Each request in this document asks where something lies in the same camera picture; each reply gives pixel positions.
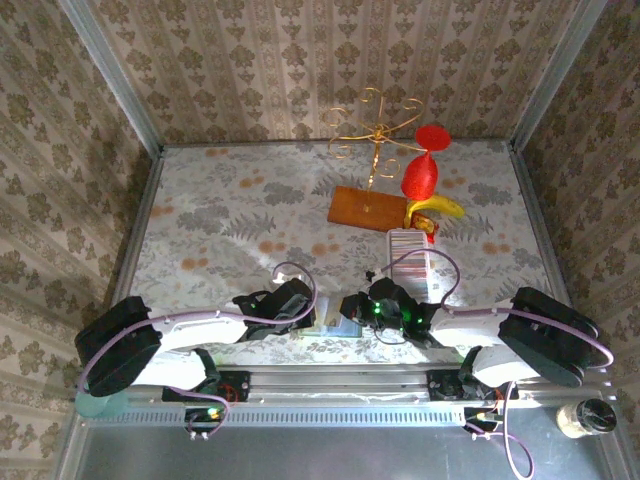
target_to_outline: wooden board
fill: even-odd
[[[327,220],[341,225],[388,232],[402,228],[407,199],[386,193],[336,187]]]

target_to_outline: wallpaper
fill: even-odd
[[[323,114],[425,104],[455,137],[508,137],[577,0],[91,0],[165,144],[318,139]],[[345,122],[341,134],[356,134]],[[411,128],[403,132],[412,136]]]
[[[569,293],[606,331],[640,451],[640,8],[610,2],[524,155]]]
[[[0,478],[44,479],[149,159],[54,1],[0,1]]]

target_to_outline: aluminum frame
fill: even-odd
[[[102,73],[138,138],[149,152],[151,160],[155,162],[162,152],[160,135],[147,109],[138,98],[134,86],[124,73],[102,27],[91,12],[90,3],[90,0],[60,0],[60,6],[87,47],[89,55]]]
[[[511,137],[517,150],[522,151],[533,135],[607,3],[608,0],[582,0],[576,7]]]
[[[550,237],[538,205],[528,171],[522,159],[507,142],[527,212],[530,216],[536,240],[549,277],[553,295],[569,303],[562,275],[553,253]],[[113,303],[126,297],[131,289],[136,264],[142,248],[146,225],[153,201],[160,184],[164,155],[153,165],[145,192],[136,216],[131,241],[127,249],[121,274],[116,284]],[[364,407],[372,411],[419,407],[420,410],[441,410],[446,407],[489,406],[486,402],[436,402],[429,401],[426,372],[434,369],[453,369],[452,363],[414,365],[363,364],[363,365],[273,365],[273,366],[221,366],[224,370],[248,370],[252,373],[251,398],[246,405],[237,406],[242,411],[260,412],[268,408],[297,408],[313,411],[314,408],[340,409]],[[568,389],[553,385],[544,379],[533,379],[518,383],[521,400],[512,403],[513,408],[536,408],[559,406],[587,398],[615,399],[615,390],[608,381],[607,372],[588,372],[585,384],[580,389]],[[133,387],[129,389],[130,406],[136,411],[157,412],[163,407],[161,388]],[[185,403],[177,408],[186,408]],[[123,425],[114,419],[114,424]],[[60,455],[55,479],[76,478],[83,453],[84,441],[90,428],[102,428],[109,422],[85,420],[75,412],[71,415],[68,435]],[[626,429],[618,428],[613,435],[600,437],[602,458],[612,478],[640,479]]]

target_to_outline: floral tablecloth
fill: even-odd
[[[335,159],[325,142],[170,148],[131,290],[154,312],[221,308],[232,297],[273,290],[271,269],[283,260],[309,268],[321,292],[354,293],[364,272],[386,263],[383,233],[326,220],[336,185],[362,187],[373,145],[355,144]],[[402,170],[407,149],[384,146]],[[520,286],[548,291],[548,281],[509,154],[501,141],[457,141],[434,154],[436,191],[466,216],[430,214],[439,248],[458,262],[458,305],[487,305]],[[401,195],[402,175],[377,178],[374,190]],[[429,295],[438,301],[453,269],[432,256]],[[449,350],[388,346],[362,338],[271,336],[261,342],[207,345],[219,364],[419,363],[459,359]]]

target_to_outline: gray base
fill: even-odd
[[[529,447],[536,480],[609,479],[596,438],[571,440],[555,410],[514,410],[512,433]],[[516,464],[526,474],[519,447]],[[181,428],[91,429],[78,478],[409,480],[513,478],[500,439],[461,428],[233,428],[208,442]]]

